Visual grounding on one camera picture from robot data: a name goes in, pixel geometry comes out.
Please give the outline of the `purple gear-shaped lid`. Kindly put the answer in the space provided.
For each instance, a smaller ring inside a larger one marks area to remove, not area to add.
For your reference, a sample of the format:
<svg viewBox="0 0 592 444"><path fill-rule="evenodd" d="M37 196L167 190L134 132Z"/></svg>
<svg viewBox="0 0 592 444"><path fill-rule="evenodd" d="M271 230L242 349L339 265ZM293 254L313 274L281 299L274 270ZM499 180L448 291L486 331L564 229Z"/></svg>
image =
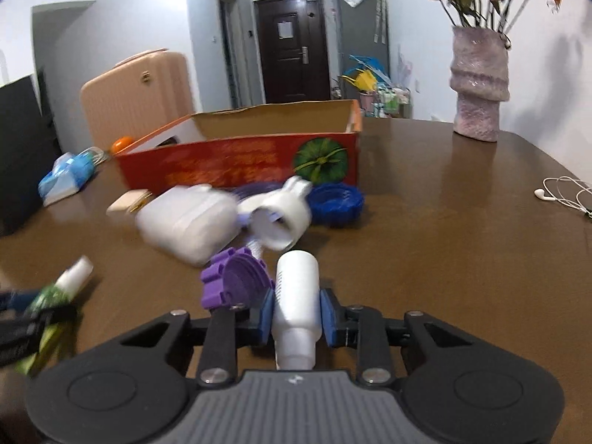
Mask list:
<svg viewBox="0 0 592 444"><path fill-rule="evenodd" d="M275 287L266 263L245 246L214 255L201 271L200 278L203 283L201 304L208 311L235 305L250 307Z"/></svg>

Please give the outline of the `green spray bottle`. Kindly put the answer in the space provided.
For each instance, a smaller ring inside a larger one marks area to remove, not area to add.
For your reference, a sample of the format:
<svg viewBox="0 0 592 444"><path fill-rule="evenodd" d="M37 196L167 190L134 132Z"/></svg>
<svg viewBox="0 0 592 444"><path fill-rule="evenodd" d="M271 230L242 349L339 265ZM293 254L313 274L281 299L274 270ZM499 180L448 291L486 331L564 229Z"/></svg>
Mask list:
<svg viewBox="0 0 592 444"><path fill-rule="evenodd" d="M51 285L44 287L26 309L26 315L40 311L55 310L70 305L84 288L93 272L93 264L86 256L81 256L71 267L66 269ZM23 375L32 376L48 361L57 345L58 339L66 328L65 323L45 325L39 348L31 356L20 360L15 369Z"/></svg>

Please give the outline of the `grey refrigerator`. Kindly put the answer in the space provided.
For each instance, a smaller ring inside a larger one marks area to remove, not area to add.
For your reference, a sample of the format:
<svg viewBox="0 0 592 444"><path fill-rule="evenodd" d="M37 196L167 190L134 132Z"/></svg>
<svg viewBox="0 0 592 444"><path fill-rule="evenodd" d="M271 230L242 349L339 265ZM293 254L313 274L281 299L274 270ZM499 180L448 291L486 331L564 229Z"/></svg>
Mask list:
<svg viewBox="0 0 592 444"><path fill-rule="evenodd" d="M364 60L389 76L389 23L386 0L335 0L342 96L354 99L358 90L345 81Z"/></svg>

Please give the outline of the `orange fruit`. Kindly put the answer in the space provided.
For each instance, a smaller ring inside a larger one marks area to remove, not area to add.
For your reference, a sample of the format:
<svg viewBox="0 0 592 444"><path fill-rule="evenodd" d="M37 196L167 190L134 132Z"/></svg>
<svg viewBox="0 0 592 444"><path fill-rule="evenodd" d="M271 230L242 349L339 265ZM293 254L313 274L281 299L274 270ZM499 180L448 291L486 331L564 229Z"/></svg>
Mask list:
<svg viewBox="0 0 592 444"><path fill-rule="evenodd" d="M132 137L129 137L128 135L126 137L120 137L111 145L110 153L118 154L120 151L123 151L133 143L134 139Z"/></svg>

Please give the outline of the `black paper bag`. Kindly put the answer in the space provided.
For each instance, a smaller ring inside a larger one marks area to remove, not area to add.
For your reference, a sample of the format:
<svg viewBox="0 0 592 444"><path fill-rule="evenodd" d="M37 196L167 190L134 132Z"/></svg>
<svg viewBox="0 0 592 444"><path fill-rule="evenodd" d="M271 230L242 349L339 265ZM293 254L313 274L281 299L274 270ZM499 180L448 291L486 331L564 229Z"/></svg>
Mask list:
<svg viewBox="0 0 592 444"><path fill-rule="evenodd" d="M41 208L38 185L58 157L29 76L1 87L0 125L1 235L8 236Z"/></svg>

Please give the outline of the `white tape roll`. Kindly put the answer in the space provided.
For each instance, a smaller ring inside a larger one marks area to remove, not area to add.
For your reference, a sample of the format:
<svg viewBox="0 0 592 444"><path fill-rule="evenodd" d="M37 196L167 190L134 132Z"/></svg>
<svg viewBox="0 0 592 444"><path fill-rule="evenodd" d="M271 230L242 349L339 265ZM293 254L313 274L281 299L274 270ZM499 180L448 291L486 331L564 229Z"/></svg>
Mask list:
<svg viewBox="0 0 592 444"><path fill-rule="evenodd" d="M306 201L312 183L292 176L281 188L244 198L238 204L239 218L266 249L291 250L312 222Z"/></svg>

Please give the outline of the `orange cardboard box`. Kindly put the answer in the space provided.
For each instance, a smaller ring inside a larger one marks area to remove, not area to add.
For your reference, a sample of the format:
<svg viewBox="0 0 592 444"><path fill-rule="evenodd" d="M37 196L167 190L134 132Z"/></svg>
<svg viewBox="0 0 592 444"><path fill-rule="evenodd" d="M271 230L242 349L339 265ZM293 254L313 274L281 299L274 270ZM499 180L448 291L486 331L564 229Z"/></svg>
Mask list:
<svg viewBox="0 0 592 444"><path fill-rule="evenodd" d="M313 184L358 181L362 113L355 100L264 104L197 113L135 141L115 161L130 188L238 188L292 175Z"/></svg>

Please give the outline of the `blue tissue pack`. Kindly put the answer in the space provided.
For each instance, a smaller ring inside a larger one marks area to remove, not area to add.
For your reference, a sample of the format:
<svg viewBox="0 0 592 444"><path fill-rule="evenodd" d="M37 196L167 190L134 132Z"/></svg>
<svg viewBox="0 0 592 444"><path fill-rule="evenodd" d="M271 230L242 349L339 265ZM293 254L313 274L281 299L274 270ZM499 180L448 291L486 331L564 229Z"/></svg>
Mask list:
<svg viewBox="0 0 592 444"><path fill-rule="evenodd" d="M79 154L62 154L38 185L43 205L53 205L77 194L105 161L106 153L98 147L89 147Z"/></svg>

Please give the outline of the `pink small suitcase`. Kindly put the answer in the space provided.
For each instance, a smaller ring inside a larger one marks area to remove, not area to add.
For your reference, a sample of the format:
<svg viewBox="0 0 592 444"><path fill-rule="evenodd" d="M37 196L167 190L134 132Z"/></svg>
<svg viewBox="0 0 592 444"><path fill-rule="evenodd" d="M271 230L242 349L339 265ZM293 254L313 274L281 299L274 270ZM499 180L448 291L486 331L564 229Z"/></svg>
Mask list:
<svg viewBox="0 0 592 444"><path fill-rule="evenodd" d="M79 98L92 142L102 149L195 111L186 56L165 48L120 61L82 85Z"/></svg>

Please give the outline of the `white small bottle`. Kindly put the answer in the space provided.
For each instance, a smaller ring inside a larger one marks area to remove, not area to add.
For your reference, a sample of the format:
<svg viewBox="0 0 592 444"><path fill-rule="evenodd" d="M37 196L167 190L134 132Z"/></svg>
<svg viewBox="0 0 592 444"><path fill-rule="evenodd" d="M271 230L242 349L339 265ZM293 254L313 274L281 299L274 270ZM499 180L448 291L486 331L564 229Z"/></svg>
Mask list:
<svg viewBox="0 0 592 444"><path fill-rule="evenodd" d="M276 366L282 371L308 371L316 363L322 335L319 266L304 250L284 253L277 263L272 336Z"/></svg>

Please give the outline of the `dark brown entrance door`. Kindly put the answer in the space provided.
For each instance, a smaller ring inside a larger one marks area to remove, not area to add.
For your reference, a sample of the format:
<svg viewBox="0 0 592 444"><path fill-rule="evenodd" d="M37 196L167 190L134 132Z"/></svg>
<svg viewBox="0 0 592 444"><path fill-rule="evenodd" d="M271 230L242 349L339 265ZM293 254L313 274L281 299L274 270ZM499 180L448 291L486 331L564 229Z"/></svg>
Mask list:
<svg viewBox="0 0 592 444"><path fill-rule="evenodd" d="M329 100L323 0L259 0L254 6L266 102Z"/></svg>

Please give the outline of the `translucent white plastic box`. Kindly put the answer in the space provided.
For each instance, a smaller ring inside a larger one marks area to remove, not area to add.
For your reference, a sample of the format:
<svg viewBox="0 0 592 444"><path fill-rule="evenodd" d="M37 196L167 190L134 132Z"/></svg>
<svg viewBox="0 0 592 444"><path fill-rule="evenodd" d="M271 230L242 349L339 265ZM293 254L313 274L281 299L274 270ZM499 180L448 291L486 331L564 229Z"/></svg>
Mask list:
<svg viewBox="0 0 592 444"><path fill-rule="evenodd" d="M203 266L238 236L238 199L209 185L178 185L140 209L135 225L149 245Z"/></svg>

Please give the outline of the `blue gear-shaped lid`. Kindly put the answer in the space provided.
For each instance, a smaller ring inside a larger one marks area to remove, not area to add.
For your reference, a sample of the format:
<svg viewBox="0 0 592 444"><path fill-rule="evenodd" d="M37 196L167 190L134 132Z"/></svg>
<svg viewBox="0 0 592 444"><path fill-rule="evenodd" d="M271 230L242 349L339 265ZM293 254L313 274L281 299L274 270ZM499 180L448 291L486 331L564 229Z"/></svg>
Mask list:
<svg viewBox="0 0 592 444"><path fill-rule="evenodd" d="M313 225L340 228L360 218L365 199L356 186L340 182L315 186L306 201Z"/></svg>

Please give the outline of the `beige square charger plug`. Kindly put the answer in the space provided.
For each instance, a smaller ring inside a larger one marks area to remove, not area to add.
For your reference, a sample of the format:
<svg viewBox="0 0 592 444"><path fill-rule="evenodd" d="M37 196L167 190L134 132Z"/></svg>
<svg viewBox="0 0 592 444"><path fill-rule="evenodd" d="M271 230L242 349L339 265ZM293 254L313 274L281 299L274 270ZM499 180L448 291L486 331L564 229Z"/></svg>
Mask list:
<svg viewBox="0 0 592 444"><path fill-rule="evenodd" d="M134 213L146 205L152 198L147 189L131 189L117 198L107 209L107 215L126 215Z"/></svg>

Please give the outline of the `yellow blue toy pile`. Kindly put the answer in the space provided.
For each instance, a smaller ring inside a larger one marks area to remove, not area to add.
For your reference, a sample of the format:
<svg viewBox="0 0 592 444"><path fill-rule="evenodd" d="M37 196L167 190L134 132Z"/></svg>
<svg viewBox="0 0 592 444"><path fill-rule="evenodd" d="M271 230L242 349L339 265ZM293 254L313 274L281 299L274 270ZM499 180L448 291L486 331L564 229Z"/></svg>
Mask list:
<svg viewBox="0 0 592 444"><path fill-rule="evenodd" d="M394 83L380 62L373 57L349 55L354 65L341 74L346 89L355 89L360 107L366 116L409 118L411 94Z"/></svg>

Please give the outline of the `pink textured vase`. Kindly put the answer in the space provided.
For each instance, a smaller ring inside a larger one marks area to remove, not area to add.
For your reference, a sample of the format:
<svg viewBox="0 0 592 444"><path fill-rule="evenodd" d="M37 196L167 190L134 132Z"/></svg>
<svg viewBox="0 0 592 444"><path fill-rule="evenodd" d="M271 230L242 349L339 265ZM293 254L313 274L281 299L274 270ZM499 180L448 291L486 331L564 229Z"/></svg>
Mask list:
<svg viewBox="0 0 592 444"><path fill-rule="evenodd" d="M454 27L451 89L457 92L454 132L496 142L500 104L510 99L509 50L500 33L482 27Z"/></svg>

